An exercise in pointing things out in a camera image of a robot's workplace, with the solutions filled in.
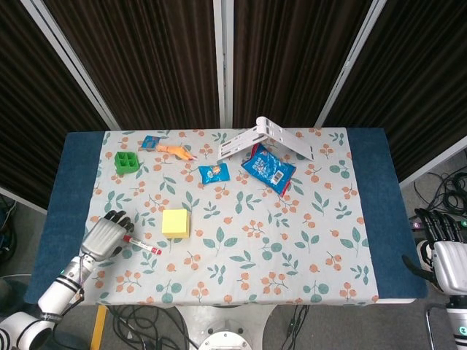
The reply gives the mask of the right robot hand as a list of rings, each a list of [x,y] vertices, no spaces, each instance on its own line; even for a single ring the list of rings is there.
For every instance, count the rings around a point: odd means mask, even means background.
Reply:
[[[467,296],[467,241],[461,226],[440,211],[416,209],[431,249],[431,269],[418,268],[405,254],[404,265],[415,275],[438,287],[445,295]]]

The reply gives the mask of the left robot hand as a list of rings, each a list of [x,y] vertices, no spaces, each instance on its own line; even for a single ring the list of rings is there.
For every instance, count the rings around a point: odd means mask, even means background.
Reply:
[[[96,262],[112,256],[123,237],[134,231],[134,224],[124,210],[107,212],[83,239],[80,252]]]

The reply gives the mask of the red marker pen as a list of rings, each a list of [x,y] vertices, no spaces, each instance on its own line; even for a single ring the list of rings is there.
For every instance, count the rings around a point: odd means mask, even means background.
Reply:
[[[129,235],[124,235],[123,236],[123,240],[127,243],[130,243],[134,246],[137,246],[141,249],[144,249],[148,252],[151,252],[153,254],[156,254],[156,255],[161,255],[162,251],[155,247],[155,246],[151,246],[149,244],[146,244],[145,242],[139,240],[138,238],[134,238],[133,236],[129,236]]]

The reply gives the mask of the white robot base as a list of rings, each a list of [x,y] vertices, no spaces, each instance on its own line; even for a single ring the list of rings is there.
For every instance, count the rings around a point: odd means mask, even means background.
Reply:
[[[273,305],[178,306],[189,350],[263,350],[266,323]]]

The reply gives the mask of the floral tablecloth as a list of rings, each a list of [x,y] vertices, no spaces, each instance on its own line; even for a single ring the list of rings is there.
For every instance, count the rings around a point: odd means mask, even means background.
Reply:
[[[202,184],[199,166],[217,161],[234,130],[157,131],[182,145],[186,162],[141,148],[145,131],[105,133],[87,228],[124,210],[134,235],[162,253],[126,244],[96,265],[85,284],[88,304],[216,305],[322,303],[365,305],[378,298],[361,207],[362,195],[344,128],[297,128],[314,160],[266,141],[267,150],[296,167],[280,197],[242,168],[250,151],[226,160],[227,182]],[[117,175],[117,152],[135,152],[139,170]],[[163,211],[186,209],[190,237],[166,238]]]

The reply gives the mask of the yellow foam cube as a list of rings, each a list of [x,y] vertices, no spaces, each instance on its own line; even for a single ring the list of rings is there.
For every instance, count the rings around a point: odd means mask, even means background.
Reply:
[[[163,211],[162,234],[166,238],[190,237],[190,213],[186,209],[166,209]]]

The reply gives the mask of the blue table mat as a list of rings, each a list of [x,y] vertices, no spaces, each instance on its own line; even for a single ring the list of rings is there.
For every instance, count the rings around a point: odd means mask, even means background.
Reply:
[[[369,228],[370,252],[376,260],[381,302],[423,299],[426,283],[413,275],[402,257],[418,260],[404,201],[381,128],[349,128],[350,150],[362,190],[363,218]],[[25,301],[36,303],[62,268],[77,255],[97,172],[104,132],[71,132],[64,142]]]

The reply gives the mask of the green plastic compartment block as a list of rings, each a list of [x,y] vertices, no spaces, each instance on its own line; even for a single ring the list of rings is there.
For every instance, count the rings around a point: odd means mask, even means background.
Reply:
[[[132,174],[139,170],[139,161],[135,152],[117,152],[114,164],[117,175]]]

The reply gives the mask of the yellow table leg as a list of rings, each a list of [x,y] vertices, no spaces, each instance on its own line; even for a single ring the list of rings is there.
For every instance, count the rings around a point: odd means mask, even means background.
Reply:
[[[104,334],[105,320],[107,317],[107,308],[99,305],[96,313],[96,319],[93,327],[93,334],[90,342],[90,350],[100,350],[101,341]]]

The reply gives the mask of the orange rubber chicken toy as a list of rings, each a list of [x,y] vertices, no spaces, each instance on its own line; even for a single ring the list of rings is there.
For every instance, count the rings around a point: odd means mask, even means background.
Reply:
[[[188,150],[182,146],[169,146],[169,145],[160,145],[156,146],[158,152],[168,153],[170,155],[175,155],[178,158],[186,161],[198,160],[198,158],[192,155]]]

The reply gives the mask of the blue cookie snack pack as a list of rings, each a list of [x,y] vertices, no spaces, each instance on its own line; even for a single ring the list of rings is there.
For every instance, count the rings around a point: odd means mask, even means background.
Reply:
[[[217,164],[214,166],[199,166],[198,170],[201,175],[202,184],[227,182],[230,180],[228,167],[225,163]]]

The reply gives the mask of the large blue snack bag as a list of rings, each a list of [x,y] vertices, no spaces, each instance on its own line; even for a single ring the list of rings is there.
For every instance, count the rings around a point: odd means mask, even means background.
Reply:
[[[283,163],[261,143],[253,146],[251,156],[242,163],[242,168],[269,186],[280,197],[287,191],[290,180],[296,171],[295,166]]]

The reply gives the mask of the dark folding screen panels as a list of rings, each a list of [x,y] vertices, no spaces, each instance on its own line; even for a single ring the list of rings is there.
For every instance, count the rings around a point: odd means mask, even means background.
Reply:
[[[43,0],[117,125],[220,126],[213,0]],[[310,126],[371,0],[233,0],[233,126]],[[327,126],[387,134],[405,179],[467,136],[467,0],[387,0]],[[0,0],[0,188],[46,209],[66,135],[105,131],[21,0]]]

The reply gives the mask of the white folding laptop stand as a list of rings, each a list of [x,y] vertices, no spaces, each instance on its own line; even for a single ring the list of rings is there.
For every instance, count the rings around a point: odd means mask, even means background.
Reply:
[[[217,159],[223,160],[267,139],[272,139],[286,146],[308,160],[314,160],[313,149],[310,144],[302,141],[299,137],[264,116],[256,118],[256,126],[222,143],[218,147]]]

